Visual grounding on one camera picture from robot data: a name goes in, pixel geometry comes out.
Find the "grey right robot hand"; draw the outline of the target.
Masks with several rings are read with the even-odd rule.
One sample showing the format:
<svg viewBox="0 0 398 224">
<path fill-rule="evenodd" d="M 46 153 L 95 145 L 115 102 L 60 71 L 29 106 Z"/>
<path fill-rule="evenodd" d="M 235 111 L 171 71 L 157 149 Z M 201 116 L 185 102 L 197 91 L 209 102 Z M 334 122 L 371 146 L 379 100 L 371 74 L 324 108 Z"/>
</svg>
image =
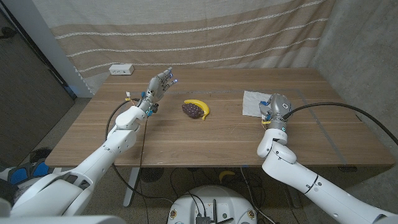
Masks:
<svg viewBox="0 0 398 224">
<path fill-rule="evenodd" d="M 259 103 L 262 124 L 269 129 L 279 129 L 285 132 L 286 121 L 283 119 L 287 113 L 292 111 L 292 104 L 286 96 L 274 93 L 267 101 Z"/>
</svg>

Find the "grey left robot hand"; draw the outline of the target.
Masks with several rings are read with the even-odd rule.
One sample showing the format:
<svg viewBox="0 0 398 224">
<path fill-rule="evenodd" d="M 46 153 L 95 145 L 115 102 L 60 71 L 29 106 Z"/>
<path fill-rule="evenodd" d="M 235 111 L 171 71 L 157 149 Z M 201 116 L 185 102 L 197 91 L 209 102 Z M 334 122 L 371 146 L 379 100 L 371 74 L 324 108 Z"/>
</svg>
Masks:
<svg viewBox="0 0 398 224">
<path fill-rule="evenodd" d="M 178 82 L 177 79 L 173 79 L 172 67 L 169 67 L 162 73 L 154 76 L 147 87 L 147 90 L 143 93 L 142 99 L 138 104 L 140 108 L 146 115 L 150 116 L 152 113 L 157 112 L 158 104 L 164 93 L 174 84 Z"/>
</svg>

